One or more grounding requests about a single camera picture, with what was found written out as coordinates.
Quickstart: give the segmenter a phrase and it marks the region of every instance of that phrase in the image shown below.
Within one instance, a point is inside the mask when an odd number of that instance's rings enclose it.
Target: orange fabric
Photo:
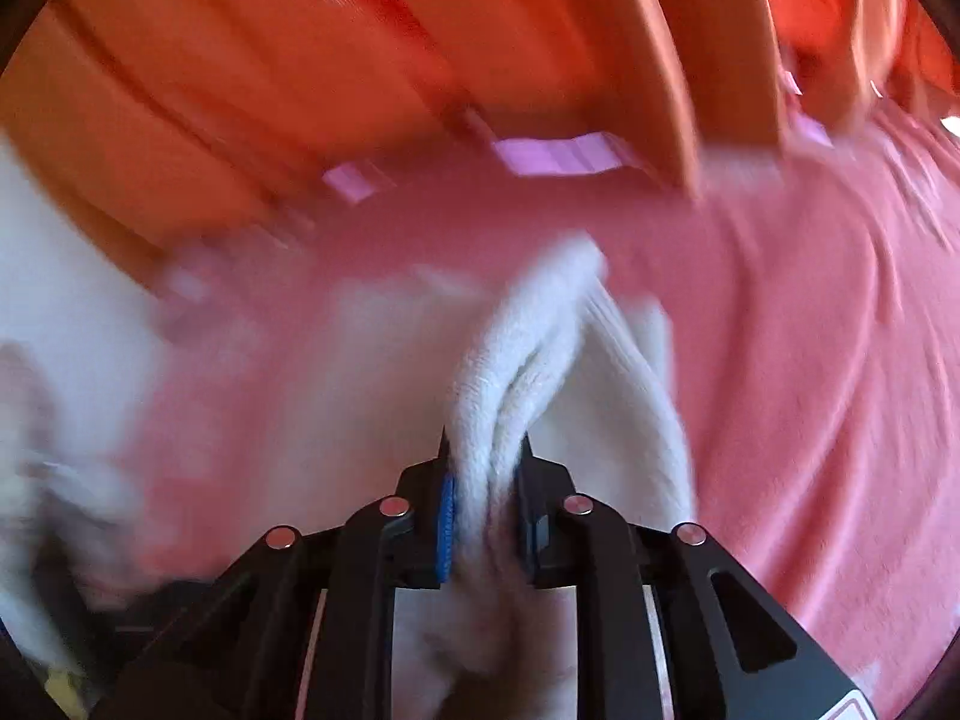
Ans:
[[[956,63],[916,0],[52,0],[0,119],[128,266],[362,151],[461,137],[469,110],[497,136],[607,129],[694,196],[702,145],[781,143],[776,41],[833,132],[888,79],[910,110],[952,109]]]

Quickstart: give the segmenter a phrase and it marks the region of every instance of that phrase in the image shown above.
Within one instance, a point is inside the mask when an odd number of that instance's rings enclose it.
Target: folded white fabric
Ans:
[[[665,317],[651,304],[632,332],[602,274],[589,238],[557,245],[493,307],[464,357],[446,419],[454,577],[397,605],[397,718],[435,714],[458,669],[509,674],[490,696],[502,712],[508,692],[511,717],[576,716],[575,596],[530,589],[515,556],[512,479],[526,433],[536,455],[566,464],[579,491],[629,521],[669,530],[694,517]]]

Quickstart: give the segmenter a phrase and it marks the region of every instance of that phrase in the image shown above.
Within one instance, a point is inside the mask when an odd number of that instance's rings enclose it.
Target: silver screw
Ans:
[[[593,501],[586,495],[568,495],[563,498],[563,507],[570,514],[589,514],[593,511]]]
[[[403,517],[410,511],[410,501],[400,495],[391,495],[380,501],[380,513],[384,517]]]
[[[704,531],[696,522],[685,522],[677,528],[677,538],[691,547],[699,547],[707,540],[707,531]]]
[[[271,549],[286,549],[296,541],[296,531],[286,525],[277,525],[267,531],[267,546]]]

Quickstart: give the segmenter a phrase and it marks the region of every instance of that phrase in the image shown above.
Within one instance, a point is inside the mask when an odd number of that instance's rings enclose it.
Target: bright light spot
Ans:
[[[940,119],[940,124],[960,138],[960,116],[947,116],[945,119]]]

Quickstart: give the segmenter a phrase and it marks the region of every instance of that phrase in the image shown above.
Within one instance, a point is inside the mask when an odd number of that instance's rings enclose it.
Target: pink fabric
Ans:
[[[637,170],[381,159],[386,188],[359,204],[185,255],[126,457],[143,565],[203,573],[238,551],[272,394],[343,279],[429,264],[498,283],[584,229],[614,296],[652,293],[672,319],[702,522],[895,716],[960,608],[957,150],[882,101],[853,143],[707,165],[693,207]]]

